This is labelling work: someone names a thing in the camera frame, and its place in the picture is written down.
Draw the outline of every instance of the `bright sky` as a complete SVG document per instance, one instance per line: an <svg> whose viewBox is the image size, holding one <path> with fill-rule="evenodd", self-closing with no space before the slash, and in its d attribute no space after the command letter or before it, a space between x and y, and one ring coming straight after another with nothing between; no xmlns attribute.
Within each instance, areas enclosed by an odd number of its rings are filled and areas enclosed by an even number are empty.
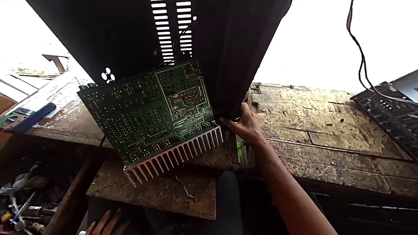
<svg viewBox="0 0 418 235"><path fill-rule="evenodd" d="M293 0L254 82L357 93L360 52L346 30L350 0ZM418 1L354 0L352 33L373 84L418 69Z"/></svg>
<svg viewBox="0 0 418 235"><path fill-rule="evenodd" d="M25 0L0 0L0 73L11 68L58 72L42 54L68 51Z"/></svg>

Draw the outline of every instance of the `human hand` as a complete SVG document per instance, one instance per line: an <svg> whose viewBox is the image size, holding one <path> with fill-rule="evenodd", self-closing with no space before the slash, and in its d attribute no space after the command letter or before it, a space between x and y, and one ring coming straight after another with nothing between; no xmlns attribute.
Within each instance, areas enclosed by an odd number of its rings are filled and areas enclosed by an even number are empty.
<svg viewBox="0 0 418 235"><path fill-rule="evenodd" d="M113 233L113 227L116 225L117 221L119 220L120 215L122 214L122 210L119 209L115 213L115 215L112 217L112 219L109 221L109 223L106 225L106 222L110 218L111 211L108 210L103 215L103 217L100 219L98 223L94 221L92 225L87 229L86 235L121 235L123 230L125 230L126 227L130 224L130 219L120 225Z"/></svg>
<svg viewBox="0 0 418 235"><path fill-rule="evenodd" d="M266 143L263 131L254 118L255 114L251 112L247 103L241 104L242 118L239 123L232 120L220 117L219 120L227 127L229 127L235 134L246 140L251 146L262 145Z"/></svg>

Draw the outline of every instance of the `electronic device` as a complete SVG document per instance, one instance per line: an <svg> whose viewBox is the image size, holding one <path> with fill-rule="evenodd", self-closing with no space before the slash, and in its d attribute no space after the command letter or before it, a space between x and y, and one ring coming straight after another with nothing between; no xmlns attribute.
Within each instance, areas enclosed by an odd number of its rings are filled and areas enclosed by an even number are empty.
<svg viewBox="0 0 418 235"><path fill-rule="evenodd" d="M27 2L99 87L105 68L118 81L197 59L214 114L234 119L292 1Z"/></svg>
<svg viewBox="0 0 418 235"><path fill-rule="evenodd" d="M0 118L0 127L11 133L24 133L56 109L56 105L39 98L24 101Z"/></svg>
<svg viewBox="0 0 418 235"><path fill-rule="evenodd" d="M384 82L373 90L365 90L353 97L363 111L370 115L385 132L409 155L418 161L418 70L393 82Z"/></svg>
<svg viewBox="0 0 418 235"><path fill-rule="evenodd" d="M135 179L142 184L223 142L197 61L105 87L90 83L78 95L122 158L133 186Z"/></svg>

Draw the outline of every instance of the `circuit board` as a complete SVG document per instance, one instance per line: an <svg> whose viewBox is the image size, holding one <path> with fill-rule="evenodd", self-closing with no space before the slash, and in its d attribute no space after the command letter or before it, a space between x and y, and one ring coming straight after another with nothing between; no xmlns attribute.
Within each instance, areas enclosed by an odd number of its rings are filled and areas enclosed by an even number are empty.
<svg viewBox="0 0 418 235"><path fill-rule="evenodd" d="M216 127L197 61L80 86L78 95L127 167Z"/></svg>

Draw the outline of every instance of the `black panel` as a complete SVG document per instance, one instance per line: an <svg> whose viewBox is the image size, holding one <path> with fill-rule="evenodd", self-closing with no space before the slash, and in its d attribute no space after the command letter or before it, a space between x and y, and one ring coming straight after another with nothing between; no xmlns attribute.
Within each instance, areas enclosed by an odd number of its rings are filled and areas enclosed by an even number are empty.
<svg viewBox="0 0 418 235"><path fill-rule="evenodd" d="M162 62L149 1L28 3L99 86L106 84L100 76L106 67L121 79L150 71Z"/></svg>
<svg viewBox="0 0 418 235"><path fill-rule="evenodd" d="M149 0L27 0L100 86L163 62ZM171 40L178 38L176 0L166 0ZM238 117L240 103L291 0L191 1L193 59L200 61L215 115Z"/></svg>

